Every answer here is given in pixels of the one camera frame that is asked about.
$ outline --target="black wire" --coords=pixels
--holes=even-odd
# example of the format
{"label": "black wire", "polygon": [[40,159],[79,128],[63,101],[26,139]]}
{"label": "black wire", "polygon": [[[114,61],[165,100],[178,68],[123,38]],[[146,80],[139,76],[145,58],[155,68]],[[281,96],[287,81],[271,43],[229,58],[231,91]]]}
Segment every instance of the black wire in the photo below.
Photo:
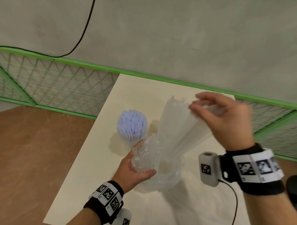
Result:
{"label": "black wire", "polygon": [[50,56],[50,55],[46,55],[46,54],[39,53],[39,52],[34,52],[34,51],[31,51],[31,50],[27,50],[27,49],[19,48],[19,47],[3,46],[3,45],[0,45],[0,47],[20,49],[20,50],[24,50],[24,51],[28,51],[28,52],[33,52],[33,53],[36,53],[36,54],[39,54],[39,55],[42,55],[42,56],[48,56],[48,57],[52,57],[52,58],[60,58],[60,57],[64,57],[64,56],[70,55],[76,49],[76,47],[79,45],[79,43],[83,39],[83,36],[85,35],[85,32],[87,30],[87,27],[89,25],[89,22],[90,22],[90,19],[91,19],[91,16],[92,16],[92,12],[93,12],[93,8],[94,8],[94,5],[95,5],[95,1],[96,0],[93,0],[92,6],[91,6],[91,10],[90,10],[90,13],[89,13],[89,17],[88,17],[88,21],[87,21],[87,23],[85,25],[85,29],[83,30],[83,34],[81,35],[81,37],[80,37],[79,41],[77,42],[77,44],[75,45],[75,47],[69,53],[67,53],[65,55],[61,55],[61,56]]}
{"label": "black wire", "polygon": [[222,180],[220,180],[220,179],[218,179],[218,181],[227,184],[227,185],[233,190],[233,192],[234,192],[234,194],[235,194],[235,197],[236,197],[236,209],[235,209],[235,214],[234,214],[234,218],[233,218],[233,222],[232,222],[232,225],[234,225],[235,218],[236,218],[236,214],[237,214],[237,208],[238,208],[238,199],[237,199],[236,192],[235,192],[235,190],[233,189],[233,187],[231,187],[231,185],[229,185],[228,183],[226,183],[226,182],[224,182],[224,181],[222,181]]}

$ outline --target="left hand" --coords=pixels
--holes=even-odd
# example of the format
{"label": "left hand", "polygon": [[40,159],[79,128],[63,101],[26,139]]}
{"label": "left hand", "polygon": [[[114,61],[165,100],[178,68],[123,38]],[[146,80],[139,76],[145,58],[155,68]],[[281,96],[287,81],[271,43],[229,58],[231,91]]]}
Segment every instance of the left hand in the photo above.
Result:
{"label": "left hand", "polygon": [[150,169],[144,173],[136,172],[131,164],[131,159],[134,156],[131,150],[125,158],[122,159],[118,170],[114,174],[111,180],[117,182],[124,191],[124,194],[132,190],[139,183],[154,176],[157,171],[155,169]]}

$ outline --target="clear plastic bag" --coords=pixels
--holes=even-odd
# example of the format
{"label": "clear plastic bag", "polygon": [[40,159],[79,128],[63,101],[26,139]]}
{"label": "clear plastic bag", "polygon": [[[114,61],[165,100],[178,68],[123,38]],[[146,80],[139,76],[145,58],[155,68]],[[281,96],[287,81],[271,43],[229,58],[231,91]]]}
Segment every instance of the clear plastic bag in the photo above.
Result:
{"label": "clear plastic bag", "polygon": [[[206,123],[196,118],[188,109],[189,104],[171,97],[159,121],[158,134],[133,148],[132,166],[137,172],[156,169],[157,174],[141,183],[145,190],[170,188],[181,179],[182,155],[211,136]],[[220,109],[210,106],[214,114]]]}

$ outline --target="white tabletop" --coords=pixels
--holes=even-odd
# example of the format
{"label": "white tabletop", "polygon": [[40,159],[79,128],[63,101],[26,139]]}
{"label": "white tabletop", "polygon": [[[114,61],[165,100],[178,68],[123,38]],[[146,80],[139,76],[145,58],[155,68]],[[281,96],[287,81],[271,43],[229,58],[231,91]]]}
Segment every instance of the white tabletop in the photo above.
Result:
{"label": "white tabletop", "polygon": [[[163,108],[172,95],[191,102],[196,93],[203,91],[121,74],[43,222],[66,224],[83,208],[88,196],[111,179],[127,154],[116,133],[117,118],[123,110],[143,112],[149,133],[156,132]],[[232,223],[236,205],[233,191],[225,184],[213,188],[200,181],[198,155],[204,151],[224,154],[212,136],[185,155],[182,182],[176,187],[163,193],[132,190],[124,195],[124,208],[132,212],[131,225]],[[231,185],[239,201],[235,224],[249,225],[242,191],[236,183]]]}

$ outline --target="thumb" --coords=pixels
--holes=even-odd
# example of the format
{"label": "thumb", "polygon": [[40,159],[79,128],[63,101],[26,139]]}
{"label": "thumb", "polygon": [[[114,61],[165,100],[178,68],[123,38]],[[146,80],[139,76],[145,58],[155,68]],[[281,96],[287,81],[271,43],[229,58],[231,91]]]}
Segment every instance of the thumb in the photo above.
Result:
{"label": "thumb", "polygon": [[144,173],[139,173],[139,179],[140,182],[143,182],[151,177],[153,177],[157,171],[155,169],[150,169],[148,171],[145,171]]}
{"label": "thumb", "polygon": [[218,120],[217,116],[201,105],[193,103],[189,105],[189,109],[197,116],[201,117],[208,126],[211,126]]}

